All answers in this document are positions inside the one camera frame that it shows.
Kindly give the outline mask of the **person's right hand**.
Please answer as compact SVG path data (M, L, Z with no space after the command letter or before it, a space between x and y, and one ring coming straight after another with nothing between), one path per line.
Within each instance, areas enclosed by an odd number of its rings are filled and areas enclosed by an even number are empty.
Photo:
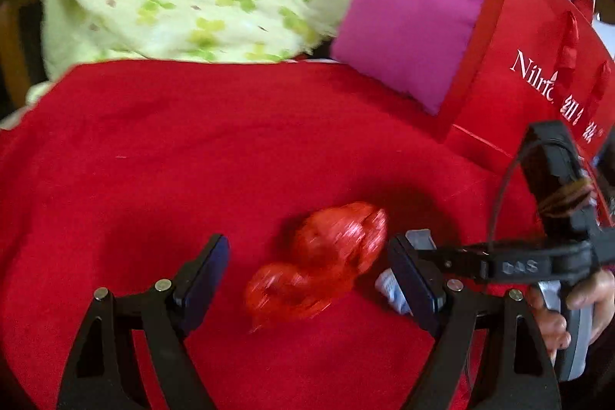
M535 316L549 358L552 362L555 362L558 352L569 347L571 342L566 319L561 314L546 308L538 288L530 287L525 298ZM590 338L590 342L593 344L614 317L613 272L609 269L601 269L577 284L573 291L568 294L567 306L570 310L593 307Z

